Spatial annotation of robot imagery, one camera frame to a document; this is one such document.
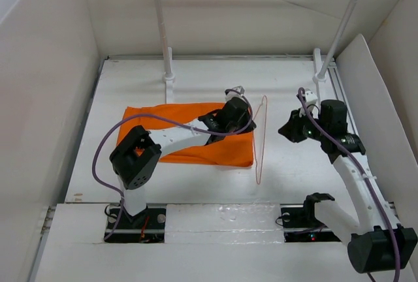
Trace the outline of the orange trousers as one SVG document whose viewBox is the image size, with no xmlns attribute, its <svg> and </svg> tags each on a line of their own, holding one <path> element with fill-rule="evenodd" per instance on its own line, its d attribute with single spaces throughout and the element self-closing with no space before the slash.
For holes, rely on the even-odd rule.
<svg viewBox="0 0 418 282">
<path fill-rule="evenodd" d="M 208 127 L 199 117 L 220 110 L 223 103 L 203 102 L 128 107 L 118 141 L 129 131 L 143 128 L 151 145 L 159 148 L 160 162 L 249 167 L 253 164 L 253 134 L 218 136 L 210 142 Z"/>
</svg>

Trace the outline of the pink wire hanger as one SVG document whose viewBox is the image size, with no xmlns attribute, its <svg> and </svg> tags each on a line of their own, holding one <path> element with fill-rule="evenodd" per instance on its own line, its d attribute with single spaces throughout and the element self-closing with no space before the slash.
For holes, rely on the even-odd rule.
<svg viewBox="0 0 418 282">
<path fill-rule="evenodd" d="M 257 185 L 261 184 L 263 175 L 263 163 L 265 158 L 265 142 L 266 142 L 266 126 L 267 126 L 267 112 L 268 112 L 268 97 L 262 96 L 261 102 L 256 109 L 254 121 L 257 124 L 257 129 L 253 134 L 253 156 L 255 165 L 255 182 Z"/>
</svg>

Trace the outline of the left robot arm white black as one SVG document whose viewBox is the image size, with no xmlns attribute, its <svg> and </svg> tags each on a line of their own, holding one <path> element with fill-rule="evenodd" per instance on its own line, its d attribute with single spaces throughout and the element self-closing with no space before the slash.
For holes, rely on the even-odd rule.
<svg viewBox="0 0 418 282">
<path fill-rule="evenodd" d="M 123 220 L 130 227 L 145 222 L 147 203 L 142 187 L 150 180 L 160 158 L 186 148 L 208 146 L 228 136 L 252 132 L 253 111 L 243 95 L 226 101 L 216 112 L 161 130 L 133 127 L 110 154 L 112 168 L 122 186 Z"/>
</svg>

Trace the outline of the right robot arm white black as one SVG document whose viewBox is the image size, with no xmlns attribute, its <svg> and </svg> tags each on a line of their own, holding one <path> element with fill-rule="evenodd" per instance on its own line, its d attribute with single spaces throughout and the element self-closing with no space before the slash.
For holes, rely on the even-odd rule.
<svg viewBox="0 0 418 282">
<path fill-rule="evenodd" d="M 324 100 L 314 117 L 314 104 L 302 103 L 290 113 L 278 132 L 292 143 L 312 139 L 320 143 L 331 165 L 339 173 L 355 207 L 352 218 L 328 193 L 308 195 L 300 216 L 311 226 L 326 226 L 347 247 L 354 270 L 360 274 L 394 271 L 398 281 L 417 245 L 413 228 L 402 226 L 381 194 L 376 179 L 356 157 L 365 155 L 361 139 L 349 133 L 347 106 Z"/>
</svg>

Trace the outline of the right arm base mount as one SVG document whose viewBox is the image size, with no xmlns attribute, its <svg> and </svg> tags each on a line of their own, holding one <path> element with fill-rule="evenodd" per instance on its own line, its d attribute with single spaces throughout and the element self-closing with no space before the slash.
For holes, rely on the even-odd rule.
<svg viewBox="0 0 418 282">
<path fill-rule="evenodd" d="M 340 242 L 325 225 L 309 219 L 302 204 L 281 204 L 276 224 L 283 230 L 285 243 Z"/>
</svg>

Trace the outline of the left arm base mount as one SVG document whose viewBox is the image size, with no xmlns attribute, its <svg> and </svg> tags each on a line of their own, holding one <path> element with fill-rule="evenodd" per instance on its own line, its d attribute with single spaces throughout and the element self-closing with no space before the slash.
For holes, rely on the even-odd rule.
<svg viewBox="0 0 418 282">
<path fill-rule="evenodd" d="M 119 222 L 117 217 L 119 207 L 105 208 L 106 243 L 163 243 L 165 241 L 165 221 L 167 209 L 165 206 L 148 207 L 136 217 L 122 213 Z"/>
</svg>

